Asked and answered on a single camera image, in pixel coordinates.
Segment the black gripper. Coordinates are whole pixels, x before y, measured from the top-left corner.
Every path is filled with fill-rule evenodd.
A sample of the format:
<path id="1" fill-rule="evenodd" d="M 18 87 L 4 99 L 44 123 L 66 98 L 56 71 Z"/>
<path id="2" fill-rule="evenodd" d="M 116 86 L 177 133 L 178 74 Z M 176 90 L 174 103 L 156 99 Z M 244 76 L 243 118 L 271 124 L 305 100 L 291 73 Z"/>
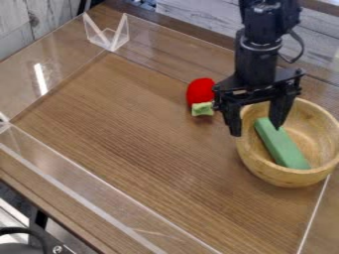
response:
<path id="1" fill-rule="evenodd" d="M 295 97 L 300 94 L 303 76 L 301 68 L 279 68 L 273 81 L 268 84 L 245 83 L 236 74 L 232 74 L 213 85 L 213 109 L 222 112 L 232 136 L 241 136 L 241 107 L 265 101 L 269 102 L 269 122 L 273 128 L 279 129 L 288 116 Z"/>

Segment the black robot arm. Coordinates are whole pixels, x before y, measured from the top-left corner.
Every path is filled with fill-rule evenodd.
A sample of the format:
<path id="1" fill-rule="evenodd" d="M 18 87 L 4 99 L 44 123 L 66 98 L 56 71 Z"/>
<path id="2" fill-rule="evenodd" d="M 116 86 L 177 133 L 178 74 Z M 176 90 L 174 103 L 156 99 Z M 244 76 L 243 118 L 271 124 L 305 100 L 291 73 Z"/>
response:
<path id="1" fill-rule="evenodd" d="M 273 127 L 285 121 L 300 94 L 304 70 L 276 66 L 283 37 L 301 38 L 293 32 L 300 23 L 299 0 L 239 0 L 243 27 L 235 39 L 235 72 L 213 85 L 213 109 L 222 113 L 231 135 L 243 134 L 241 108 L 268 102 Z"/>

